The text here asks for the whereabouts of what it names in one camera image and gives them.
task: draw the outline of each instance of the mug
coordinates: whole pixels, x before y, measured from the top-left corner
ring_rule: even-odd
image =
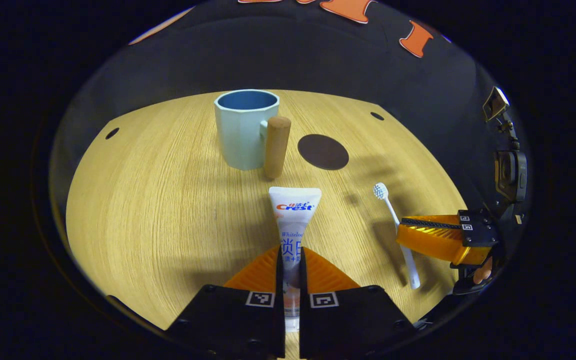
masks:
[[[264,166],[268,120],[277,116],[279,96],[259,89],[240,89],[214,101],[221,154],[239,170]]]

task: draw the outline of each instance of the toothpaste tube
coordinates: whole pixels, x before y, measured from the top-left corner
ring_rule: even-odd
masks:
[[[322,198],[317,188],[270,187],[268,190],[279,228],[279,251],[283,260],[283,312],[286,332],[299,331],[299,262],[302,239]]]

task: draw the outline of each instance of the white toothbrush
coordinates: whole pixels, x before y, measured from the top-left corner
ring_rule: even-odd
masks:
[[[374,192],[374,195],[377,196],[377,199],[386,201],[386,205],[388,205],[392,218],[395,219],[395,237],[397,237],[397,232],[400,228],[400,219],[398,219],[397,214],[395,214],[395,209],[393,209],[391,201],[388,200],[388,187],[386,187],[383,182],[378,182],[372,188],[372,191]],[[406,260],[410,287],[412,289],[417,289],[421,283],[419,282],[419,274],[417,272],[415,260],[412,258],[412,251],[402,244],[399,244],[399,246],[401,247],[401,252],[404,253],[404,259]]]

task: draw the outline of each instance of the hole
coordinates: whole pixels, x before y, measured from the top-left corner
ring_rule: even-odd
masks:
[[[119,131],[119,128],[117,127],[117,128],[115,128],[115,129],[113,129],[111,132],[108,132],[108,135],[105,136],[105,139],[108,140],[108,139],[110,139],[111,137],[114,137],[115,134],[117,134],[118,131]]]
[[[377,114],[377,112],[371,112],[370,115],[371,115],[371,116],[374,116],[375,118],[377,118],[377,119],[379,119],[379,120],[381,120],[381,121],[384,121],[384,117],[381,116],[380,114]]]

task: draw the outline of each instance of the toothbrush bristles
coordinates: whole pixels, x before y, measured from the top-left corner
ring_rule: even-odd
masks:
[[[378,199],[385,200],[388,198],[388,188],[383,182],[378,182],[372,188],[372,192],[377,196]]]

